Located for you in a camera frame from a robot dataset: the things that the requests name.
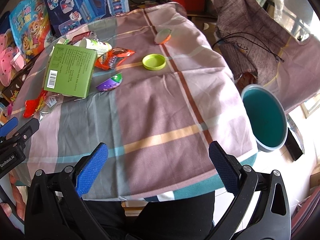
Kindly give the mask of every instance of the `blue textured pad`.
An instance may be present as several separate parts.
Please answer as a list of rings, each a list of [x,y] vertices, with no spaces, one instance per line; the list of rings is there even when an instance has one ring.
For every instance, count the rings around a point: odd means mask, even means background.
[[[105,144],[100,143],[77,177],[76,191],[79,196],[89,192],[107,159],[108,147]]]
[[[230,160],[224,150],[219,148],[219,144],[214,141],[209,145],[209,157],[216,168],[224,187],[234,196],[236,196],[240,189],[239,175],[232,167]]]
[[[13,117],[0,128],[0,137],[7,136],[18,125],[18,118]]]

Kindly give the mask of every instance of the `metal screw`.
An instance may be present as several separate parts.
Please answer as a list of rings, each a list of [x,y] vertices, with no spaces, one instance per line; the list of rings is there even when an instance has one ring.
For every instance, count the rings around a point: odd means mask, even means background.
[[[73,170],[73,167],[72,167],[72,166],[67,166],[67,167],[64,168],[64,171],[65,171],[66,173],[70,173],[72,170]]]
[[[42,170],[37,170],[36,171],[36,176],[41,176],[42,175]]]
[[[243,170],[246,171],[246,172],[252,171],[251,167],[248,166],[248,165],[243,166]]]
[[[280,171],[274,170],[273,174],[276,175],[277,177],[279,177],[280,176]]]

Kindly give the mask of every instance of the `tile floor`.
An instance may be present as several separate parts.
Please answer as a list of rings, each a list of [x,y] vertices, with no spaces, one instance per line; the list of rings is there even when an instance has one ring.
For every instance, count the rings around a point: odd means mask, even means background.
[[[313,144],[313,138],[319,132],[320,127],[320,111],[313,113],[305,119],[302,109],[296,108],[290,113],[290,116],[300,129],[305,146],[305,154],[297,161],[293,162],[287,148],[283,146],[280,150],[272,153],[259,152],[253,169],[258,172],[271,173],[272,170],[279,170],[284,180],[287,196],[289,199],[290,213],[295,210],[299,201],[308,196],[309,193],[309,177],[316,165],[316,152]],[[213,220],[217,223],[230,203],[233,200],[233,195],[226,192],[225,188],[216,190],[215,208]],[[255,205],[259,198],[259,192],[255,192],[249,208],[240,224],[238,231],[246,228],[254,211]]]

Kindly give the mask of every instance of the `tablecloth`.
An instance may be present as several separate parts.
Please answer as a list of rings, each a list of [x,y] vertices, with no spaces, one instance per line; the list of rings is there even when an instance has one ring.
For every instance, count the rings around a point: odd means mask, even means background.
[[[172,38],[156,45],[156,34],[165,28]],[[84,199],[165,201],[213,191],[222,186],[208,156],[213,140],[239,161],[253,163],[257,146],[232,73],[182,6],[137,9],[81,26],[65,38],[87,30],[136,53],[116,70],[95,68],[87,98],[64,97],[41,120],[26,144],[26,160],[15,170],[24,184],[31,184],[38,169],[52,173],[75,165],[100,142],[109,158]],[[22,117],[25,101],[38,97],[56,42],[39,56],[15,101],[17,128],[28,121]],[[166,67],[146,70],[141,61],[150,53],[164,55]],[[118,88],[96,90],[118,72]]]

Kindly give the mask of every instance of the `black pants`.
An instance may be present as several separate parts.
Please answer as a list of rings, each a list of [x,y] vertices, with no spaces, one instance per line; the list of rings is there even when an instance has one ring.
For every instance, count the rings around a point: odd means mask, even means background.
[[[126,224],[121,202],[85,201],[113,240],[204,240],[212,229],[214,192],[201,196],[148,203],[136,221]],[[71,217],[62,204],[68,223]]]

